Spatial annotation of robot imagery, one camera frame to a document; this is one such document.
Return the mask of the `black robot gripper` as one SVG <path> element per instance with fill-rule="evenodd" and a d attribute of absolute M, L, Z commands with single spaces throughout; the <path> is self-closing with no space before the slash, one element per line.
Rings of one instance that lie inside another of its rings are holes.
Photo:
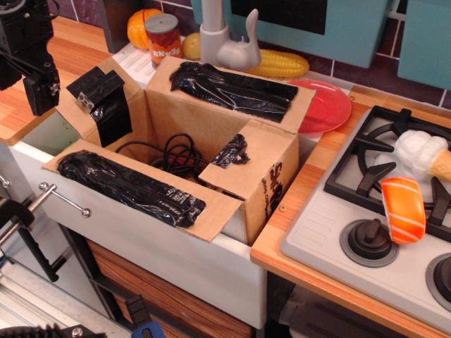
<path fill-rule="evenodd" d="M 1 2 L 1 90 L 21 77 L 35 116 L 59 104 L 60 79 L 47 44 L 54 36 L 47 1 Z"/>

